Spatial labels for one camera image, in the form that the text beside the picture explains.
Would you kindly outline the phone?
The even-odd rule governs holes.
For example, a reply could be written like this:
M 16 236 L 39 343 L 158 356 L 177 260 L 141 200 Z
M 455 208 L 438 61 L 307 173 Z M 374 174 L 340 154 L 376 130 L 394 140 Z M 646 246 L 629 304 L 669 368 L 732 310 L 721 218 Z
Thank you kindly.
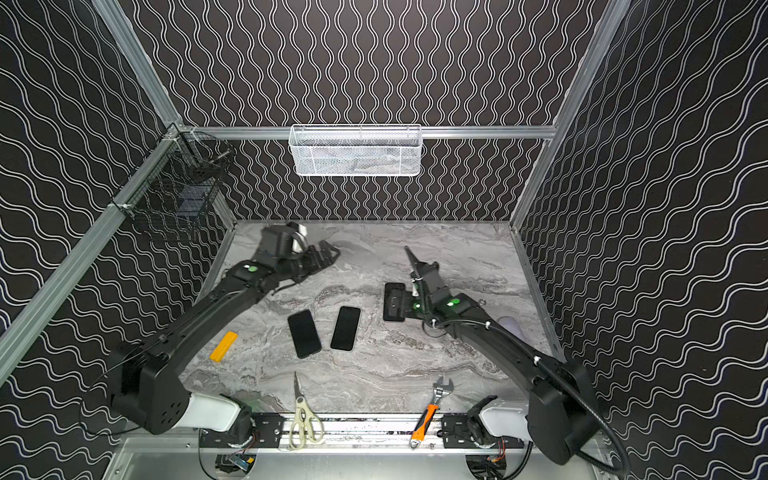
M 384 286 L 383 320 L 404 322 L 415 319 L 412 290 L 404 283 L 387 282 Z

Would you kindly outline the black smartphone green case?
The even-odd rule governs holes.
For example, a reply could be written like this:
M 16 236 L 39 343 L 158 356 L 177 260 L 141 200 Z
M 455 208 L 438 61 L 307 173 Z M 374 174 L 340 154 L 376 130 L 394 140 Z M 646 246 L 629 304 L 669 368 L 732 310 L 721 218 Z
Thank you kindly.
M 355 344 L 361 310 L 342 306 L 338 312 L 330 347 L 334 350 L 352 351 Z

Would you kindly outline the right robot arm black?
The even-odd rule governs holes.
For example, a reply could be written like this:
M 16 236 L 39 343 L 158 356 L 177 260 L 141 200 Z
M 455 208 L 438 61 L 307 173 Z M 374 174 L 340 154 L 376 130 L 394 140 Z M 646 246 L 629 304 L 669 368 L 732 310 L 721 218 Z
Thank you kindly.
M 599 412 L 586 368 L 529 345 L 492 319 L 478 301 L 452 294 L 437 262 L 423 262 L 409 247 L 404 250 L 415 298 L 402 302 L 398 315 L 419 319 L 424 327 L 471 345 L 512 379 L 528 399 L 525 431 L 530 442 L 549 460 L 564 465 L 576 456 L 619 479 L 626 478 L 630 470 L 626 447 Z M 611 441 L 618 455 L 616 463 L 600 461 L 582 450 L 598 432 Z

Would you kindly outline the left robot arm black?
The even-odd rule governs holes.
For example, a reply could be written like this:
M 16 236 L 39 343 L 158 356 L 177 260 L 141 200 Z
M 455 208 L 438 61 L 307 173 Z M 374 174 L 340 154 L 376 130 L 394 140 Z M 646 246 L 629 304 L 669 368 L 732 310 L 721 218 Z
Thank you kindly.
M 189 391 L 181 374 L 198 352 L 238 315 L 282 288 L 333 266 L 341 252 L 311 245 L 295 223 L 262 229 L 255 253 L 224 274 L 186 313 L 153 336 L 123 342 L 108 356 L 106 404 L 153 435 L 175 428 L 221 433 L 241 445 L 252 437 L 251 408 L 226 396 Z

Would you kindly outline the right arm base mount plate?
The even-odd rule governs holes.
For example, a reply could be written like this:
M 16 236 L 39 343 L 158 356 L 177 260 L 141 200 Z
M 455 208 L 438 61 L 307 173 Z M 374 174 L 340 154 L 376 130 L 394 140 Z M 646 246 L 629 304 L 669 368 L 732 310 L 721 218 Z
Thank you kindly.
M 437 436 L 446 449 L 490 449 L 500 445 L 522 448 L 529 442 L 521 414 L 491 414 L 488 420 L 490 426 L 480 416 L 446 414 L 440 420 Z

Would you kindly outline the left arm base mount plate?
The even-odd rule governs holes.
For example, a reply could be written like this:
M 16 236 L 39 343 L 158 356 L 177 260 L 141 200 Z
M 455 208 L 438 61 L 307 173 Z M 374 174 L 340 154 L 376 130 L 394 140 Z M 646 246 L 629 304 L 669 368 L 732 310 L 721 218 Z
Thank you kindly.
M 240 415 L 226 432 L 203 430 L 199 438 L 201 448 L 277 448 L 283 436 L 286 418 L 278 413 L 252 413 L 246 420 Z

